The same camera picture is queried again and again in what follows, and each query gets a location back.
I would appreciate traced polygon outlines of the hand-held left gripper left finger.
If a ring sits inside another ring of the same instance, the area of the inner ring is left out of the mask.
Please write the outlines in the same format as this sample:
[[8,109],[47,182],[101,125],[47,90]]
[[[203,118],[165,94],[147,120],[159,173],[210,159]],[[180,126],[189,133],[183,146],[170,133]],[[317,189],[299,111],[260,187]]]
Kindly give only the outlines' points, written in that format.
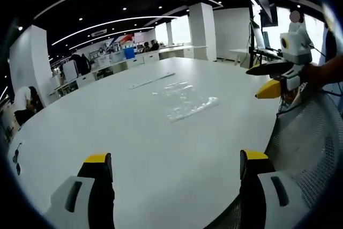
[[56,189],[43,216],[53,228],[114,228],[114,199],[111,154],[93,154]]

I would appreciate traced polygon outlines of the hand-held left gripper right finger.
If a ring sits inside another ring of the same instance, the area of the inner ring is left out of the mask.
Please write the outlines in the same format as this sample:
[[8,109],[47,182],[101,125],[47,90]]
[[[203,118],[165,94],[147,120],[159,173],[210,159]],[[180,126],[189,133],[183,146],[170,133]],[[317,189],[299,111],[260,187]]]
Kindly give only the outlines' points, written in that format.
[[240,151],[241,228],[295,228],[308,213],[301,188],[263,152]]

